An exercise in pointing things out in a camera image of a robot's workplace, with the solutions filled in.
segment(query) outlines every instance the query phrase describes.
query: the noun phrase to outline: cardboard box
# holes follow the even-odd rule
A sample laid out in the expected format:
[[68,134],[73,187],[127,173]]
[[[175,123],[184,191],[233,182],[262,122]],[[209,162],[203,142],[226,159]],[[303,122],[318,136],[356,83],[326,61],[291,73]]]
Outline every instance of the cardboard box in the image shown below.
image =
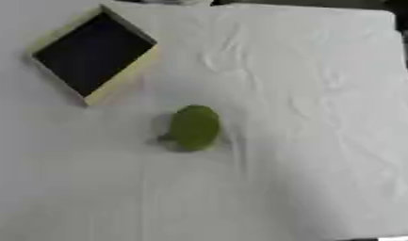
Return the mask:
[[155,58],[156,41],[100,6],[38,40],[28,54],[86,104],[94,104]]

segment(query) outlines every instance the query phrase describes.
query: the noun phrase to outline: white surface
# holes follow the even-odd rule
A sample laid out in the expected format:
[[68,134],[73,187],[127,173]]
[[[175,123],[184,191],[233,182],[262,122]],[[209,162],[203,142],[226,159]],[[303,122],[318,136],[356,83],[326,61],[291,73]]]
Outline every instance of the white surface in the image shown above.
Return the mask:
[[[113,4],[161,57],[83,109],[19,57],[89,5],[1,3],[0,241],[408,233],[408,73],[391,14]],[[151,143],[155,117],[192,103],[220,112],[231,145]]]

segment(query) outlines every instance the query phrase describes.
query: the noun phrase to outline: white cloth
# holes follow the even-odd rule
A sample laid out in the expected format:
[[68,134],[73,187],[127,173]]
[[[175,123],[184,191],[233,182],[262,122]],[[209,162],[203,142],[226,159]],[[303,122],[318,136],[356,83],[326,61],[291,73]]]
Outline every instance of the white cloth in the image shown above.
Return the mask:
[[[81,12],[35,3],[0,15],[20,16],[0,23],[0,241],[408,233],[408,73],[391,14],[112,4],[160,57],[84,109],[16,60]],[[215,108],[231,143],[153,144],[155,118],[186,104]]]

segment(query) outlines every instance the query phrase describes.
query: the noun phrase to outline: box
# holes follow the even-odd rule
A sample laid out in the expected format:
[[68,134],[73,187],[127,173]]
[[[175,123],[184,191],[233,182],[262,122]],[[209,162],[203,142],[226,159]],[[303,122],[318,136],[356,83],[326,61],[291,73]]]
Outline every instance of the box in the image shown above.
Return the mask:
[[95,104],[155,58],[156,41],[100,6],[38,40],[28,54],[86,104]]

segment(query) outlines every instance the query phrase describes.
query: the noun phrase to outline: wrinkled fabric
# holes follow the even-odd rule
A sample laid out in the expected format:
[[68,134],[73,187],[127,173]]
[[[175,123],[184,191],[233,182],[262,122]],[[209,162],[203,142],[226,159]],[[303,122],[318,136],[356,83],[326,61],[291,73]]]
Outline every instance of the wrinkled fabric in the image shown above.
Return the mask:
[[[110,6],[159,56],[89,108],[53,88],[17,90],[5,117],[36,188],[0,241],[408,233],[408,72],[390,13]],[[168,152],[155,137],[188,104],[214,108],[223,133],[204,152]]]

